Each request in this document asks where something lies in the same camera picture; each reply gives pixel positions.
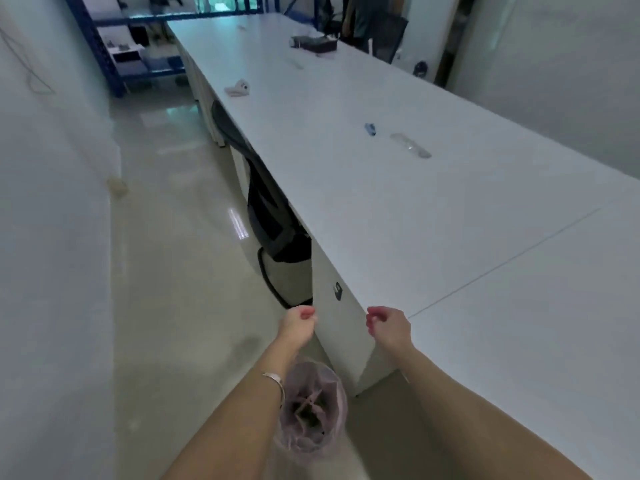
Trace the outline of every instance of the drawer handle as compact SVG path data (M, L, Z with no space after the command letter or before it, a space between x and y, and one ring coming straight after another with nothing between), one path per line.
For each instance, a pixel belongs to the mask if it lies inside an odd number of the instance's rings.
M335 285L333 286L333 293L335 294L335 297L338 301L342 299L342 287L340 286L340 283L335 283Z

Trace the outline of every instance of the chair base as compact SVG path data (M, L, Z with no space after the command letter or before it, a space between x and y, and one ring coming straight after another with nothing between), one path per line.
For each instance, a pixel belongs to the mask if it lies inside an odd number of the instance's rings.
M313 305L314 299L313 297L309 298L308 300L303 301L302 303L299 303L297 305L290 305L281 295L280 293L278 293L278 291L276 290L276 288L273 287L273 285L271 284L271 281L269 280L269 277L267 276L267 270L264 267L264 259L262 257L262 254L264 253L264 248L260 248L258 249L258 264L260 265L260 273L262 274L262 279L264 280L265 284L267 285L267 288L269 289L269 291L271 291L271 294L274 295L274 297L278 300L279 304L282 305L282 307L286 310L290 309L290 308L294 308L295 306L300 306L300 305Z

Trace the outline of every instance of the desk drawer cabinet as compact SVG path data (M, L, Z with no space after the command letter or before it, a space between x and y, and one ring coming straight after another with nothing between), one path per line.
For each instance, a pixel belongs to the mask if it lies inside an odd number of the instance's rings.
M311 249L316 335L348 395L356 395L394 369L367 333L366 307L353 297L315 240Z

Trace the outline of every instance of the plastic bag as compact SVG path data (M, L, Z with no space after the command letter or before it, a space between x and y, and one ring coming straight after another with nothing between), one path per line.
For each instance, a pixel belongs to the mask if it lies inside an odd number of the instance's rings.
M325 364L302 359L291 368L284 389L275 443L300 464L327 455L347 419L342 382Z

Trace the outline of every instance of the hand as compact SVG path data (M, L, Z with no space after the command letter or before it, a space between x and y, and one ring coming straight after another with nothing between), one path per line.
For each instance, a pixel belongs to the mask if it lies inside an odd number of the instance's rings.
M391 355L413 347L411 323L400 310L387 306L368 307L367 328L376 342Z
M344 22L342 23L342 36L348 38L351 36L351 23L350 17L345 17Z
M300 305L285 313L280 320L277 341L290 347L297 354L314 334L317 317L313 306Z

